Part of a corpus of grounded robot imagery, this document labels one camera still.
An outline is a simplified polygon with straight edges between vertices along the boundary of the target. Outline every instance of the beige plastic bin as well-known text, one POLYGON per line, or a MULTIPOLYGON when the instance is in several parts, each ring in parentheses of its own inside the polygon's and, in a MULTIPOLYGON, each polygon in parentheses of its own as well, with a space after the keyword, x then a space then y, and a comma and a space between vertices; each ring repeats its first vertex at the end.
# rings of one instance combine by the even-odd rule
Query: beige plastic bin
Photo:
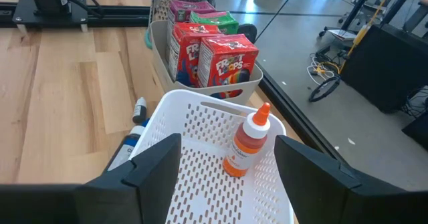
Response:
POLYGON ((190 90, 208 96, 215 93, 242 90, 240 95, 233 98, 226 98, 224 100, 245 105, 248 102, 249 97, 253 94, 255 88, 259 85, 260 80, 263 78, 263 72, 256 64, 254 65, 253 72, 249 77, 249 81, 245 83, 208 88, 190 88, 180 82, 173 82, 168 73, 168 65, 165 59, 165 48, 167 47, 167 22, 168 21, 153 21, 150 25, 154 53, 153 65, 163 89, 166 92, 178 89, 190 90))

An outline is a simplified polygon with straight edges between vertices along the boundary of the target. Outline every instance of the concrete floor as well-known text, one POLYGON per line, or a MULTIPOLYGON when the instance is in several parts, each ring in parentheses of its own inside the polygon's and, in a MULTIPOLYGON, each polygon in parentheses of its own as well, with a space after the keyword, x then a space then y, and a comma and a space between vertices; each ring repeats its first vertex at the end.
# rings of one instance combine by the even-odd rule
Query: concrete floor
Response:
MULTIPOLYGON (((345 83, 326 99, 308 102, 308 88, 316 87, 306 72, 309 55, 333 41, 328 34, 318 39, 318 32, 337 26, 340 16, 353 8, 350 0, 216 0, 216 8, 232 11, 260 34, 286 1, 257 40, 259 63, 353 167, 407 190, 427 190, 428 152, 401 132, 410 117, 383 114, 345 83)), ((402 27, 417 1, 408 0, 391 24, 402 27)), ((413 33, 426 31, 420 25, 413 33)))

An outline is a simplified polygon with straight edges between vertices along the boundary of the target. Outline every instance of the orange bottle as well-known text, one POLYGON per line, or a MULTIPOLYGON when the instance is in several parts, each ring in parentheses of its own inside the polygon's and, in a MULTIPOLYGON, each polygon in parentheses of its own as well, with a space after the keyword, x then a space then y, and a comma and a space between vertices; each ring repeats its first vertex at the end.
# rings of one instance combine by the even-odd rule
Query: orange bottle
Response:
POLYGON ((243 177, 247 173, 266 141, 270 128, 269 111, 270 104, 264 103, 256 113, 249 114, 239 125, 223 161, 223 168, 229 175, 243 177))

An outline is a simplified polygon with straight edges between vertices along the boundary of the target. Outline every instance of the colorful packaging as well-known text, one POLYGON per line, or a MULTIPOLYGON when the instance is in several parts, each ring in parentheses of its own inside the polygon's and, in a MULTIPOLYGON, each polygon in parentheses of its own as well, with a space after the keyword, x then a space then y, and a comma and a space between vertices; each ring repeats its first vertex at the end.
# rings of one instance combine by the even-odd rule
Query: colorful packaging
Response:
MULTIPOLYGON (((190 12, 195 11, 197 13, 212 13, 215 8, 208 3, 208 1, 201 1, 197 3, 171 0, 169 3, 168 10, 168 32, 167 32, 167 43, 171 41, 171 35, 173 32, 175 23, 188 22, 190 20, 190 12)), ((167 46, 167 61, 169 56, 169 47, 167 46)))
POLYGON ((236 34, 239 27, 239 23, 228 11, 206 14, 192 12, 190 14, 190 22, 217 25, 219 26, 220 31, 224 34, 236 34))
POLYGON ((176 23, 170 43, 169 72, 174 81, 197 87, 199 46, 202 37, 223 35, 215 25, 176 23))
MULTIPOLYGON (((244 34, 204 37, 198 64, 199 87, 247 82, 259 53, 244 34)), ((215 98, 238 96, 242 90, 218 93, 215 98)))

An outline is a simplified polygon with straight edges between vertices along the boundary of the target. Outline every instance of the blue label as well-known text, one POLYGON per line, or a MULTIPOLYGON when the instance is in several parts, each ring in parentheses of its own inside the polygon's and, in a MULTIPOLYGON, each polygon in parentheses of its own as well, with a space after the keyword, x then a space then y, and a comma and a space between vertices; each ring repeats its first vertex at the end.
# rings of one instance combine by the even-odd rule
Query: blue label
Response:
POLYGON ((136 139, 133 139, 133 138, 126 138, 126 139, 123 141, 123 144, 129 145, 129 146, 132 146, 132 147, 135 147, 137 142, 138 142, 138 140, 136 140, 136 139))

